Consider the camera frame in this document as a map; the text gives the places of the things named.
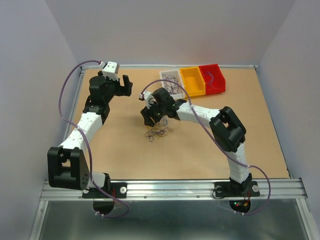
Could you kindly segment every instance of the robotic arm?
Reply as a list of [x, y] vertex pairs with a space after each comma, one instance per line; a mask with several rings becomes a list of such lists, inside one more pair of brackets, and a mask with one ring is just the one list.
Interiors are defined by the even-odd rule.
[[[130, 96], [133, 83], [123, 75], [124, 86], [118, 78], [119, 65], [116, 62], [102, 62], [102, 71], [90, 79], [88, 96], [81, 119], [77, 124], [90, 142], [96, 131], [105, 123], [110, 112], [109, 102], [114, 96]], [[74, 129], [68, 138], [58, 147], [51, 147], [47, 153], [48, 180], [53, 188], [84, 190], [94, 188], [84, 152], [86, 144], [78, 129]], [[70, 161], [70, 166], [62, 163]], [[107, 191], [110, 190], [110, 177], [107, 173], [93, 172], [95, 183]]]
[[[175, 101], [163, 87], [153, 93], [144, 91], [143, 94], [140, 94], [139, 99], [145, 101], [146, 104], [141, 110], [146, 126], [155, 126], [163, 116], [199, 123], [190, 104], [184, 99]], [[227, 106], [223, 109], [209, 109], [193, 105], [193, 109], [203, 124], [211, 129], [215, 140], [227, 155], [247, 165], [245, 157], [246, 129], [234, 111]], [[257, 183], [252, 181], [252, 175], [247, 167], [232, 161], [229, 157], [227, 160], [230, 168], [230, 182], [227, 184], [226, 182], [219, 183], [215, 187], [216, 195], [244, 197], [248, 191], [251, 193], [252, 186]], [[257, 192], [252, 192], [251, 196], [257, 196]]]

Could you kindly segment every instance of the metal frame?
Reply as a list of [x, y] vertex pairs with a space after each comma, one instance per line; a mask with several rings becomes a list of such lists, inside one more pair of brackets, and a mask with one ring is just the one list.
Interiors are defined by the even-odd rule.
[[[181, 68], [189, 65], [121, 65], [122, 68]], [[256, 65], [220, 65], [221, 68], [253, 68]], [[83, 66], [81, 68], [79, 83], [76, 95], [73, 100], [72, 111], [69, 119], [72, 120], [77, 107], [77, 100], [81, 90], [85, 71], [87, 69], [100, 69], [99, 66]], [[67, 126], [64, 139], [71, 131]], [[205, 179], [205, 180], [116, 180], [112, 182], [127, 183], [127, 198], [124, 201], [221, 201], [212, 197], [214, 183], [217, 181], [228, 181], [227, 179]], [[255, 199], [266, 199], [268, 195], [268, 184], [265, 179], [256, 180], [261, 193]], [[271, 199], [296, 199], [297, 205], [310, 240], [318, 240], [319, 233], [314, 224], [313, 217], [309, 212], [306, 199], [308, 198], [301, 179], [270, 179]], [[111, 201], [109, 198], [96, 198], [99, 201]], [[39, 240], [49, 201], [93, 201], [93, 199], [83, 199], [82, 191], [62, 188], [51, 188], [48, 181], [43, 184], [39, 206], [34, 219], [30, 234], [30, 240]]]

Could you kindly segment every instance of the white box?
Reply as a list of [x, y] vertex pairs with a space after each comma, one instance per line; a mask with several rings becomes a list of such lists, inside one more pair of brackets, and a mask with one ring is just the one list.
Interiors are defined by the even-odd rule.
[[[160, 75], [160, 79], [168, 79], [178, 83], [183, 88], [185, 87], [184, 82], [181, 78], [179, 69], [160, 71], [159, 75]], [[184, 99], [186, 97], [185, 92], [177, 85], [170, 82], [166, 82], [166, 81], [162, 81], [161, 84], [162, 84], [162, 87], [169, 92], [169, 94], [173, 97], [174, 100]]]

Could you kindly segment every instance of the wooden table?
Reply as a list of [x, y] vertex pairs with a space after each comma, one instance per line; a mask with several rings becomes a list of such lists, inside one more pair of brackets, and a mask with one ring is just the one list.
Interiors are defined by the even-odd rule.
[[[133, 82], [130, 97], [115, 96], [110, 113], [90, 146], [95, 172], [109, 173], [111, 179], [228, 179], [226, 157], [218, 150], [199, 124], [168, 120], [173, 129], [152, 142], [145, 137], [149, 127], [140, 114], [145, 103], [138, 100], [141, 90], [159, 79], [164, 69], [120, 69], [119, 76], [128, 75]], [[222, 68], [226, 92], [192, 98], [198, 106], [222, 109], [231, 107], [246, 127], [245, 155], [249, 165], [261, 167], [269, 178], [288, 178], [287, 166], [254, 69]], [[89, 95], [89, 80], [98, 70], [85, 72], [73, 121], [78, 122]], [[159, 88], [154, 84], [150, 92]], [[251, 170], [253, 178], [263, 175]]]

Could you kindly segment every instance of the plastic bin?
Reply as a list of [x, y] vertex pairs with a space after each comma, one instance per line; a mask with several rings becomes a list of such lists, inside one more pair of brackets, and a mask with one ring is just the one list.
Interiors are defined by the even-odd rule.
[[199, 67], [180, 68], [180, 74], [184, 88], [190, 97], [203, 96], [206, 94], [206, 84]]
[[226, 91], [226, 80], [218, 64], [199, 66], [205, 82], [205, 95], [220, 94]]
[[[159, 75], [160, 75], [160, 79], [168, 79], [180, 84], [183, 88], [185, 87], [184, 82], [182, 81], [179, 69], [160, 71]], [[162, 81], [161, 84], [162, 84], [162, 87], [169, 92], [169, 94], [173, 97], [174, 100], [184, 99], [186, 97], [185, 92], [177, 85], [170, 82], [165, 82], [165, 81]]]

